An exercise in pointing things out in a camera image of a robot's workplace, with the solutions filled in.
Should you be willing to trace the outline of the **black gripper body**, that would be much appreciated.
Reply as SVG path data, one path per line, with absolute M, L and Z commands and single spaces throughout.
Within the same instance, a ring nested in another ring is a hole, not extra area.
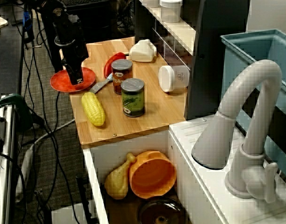
M 61 48 L 64 59 L 71 66 L 72 63 L 82 62 L 89 57 L 86 42 L 77 15 L 54 16 L 56 32 L 55 44 Z

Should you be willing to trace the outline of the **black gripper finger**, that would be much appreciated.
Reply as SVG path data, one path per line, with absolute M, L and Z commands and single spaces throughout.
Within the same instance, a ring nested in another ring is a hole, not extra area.
M 66 68 L 66 71 L 68 73 L 69 79 L 72 78 L 72 68 L 71 66 L 67 63 L 66 60 L 61 60 L 61 64 Z
M 83 83 L 84 78 L 83 78 L 83 71 L 81 64 L 79 63 L 71 64 L 70 81 L 72 85 Z

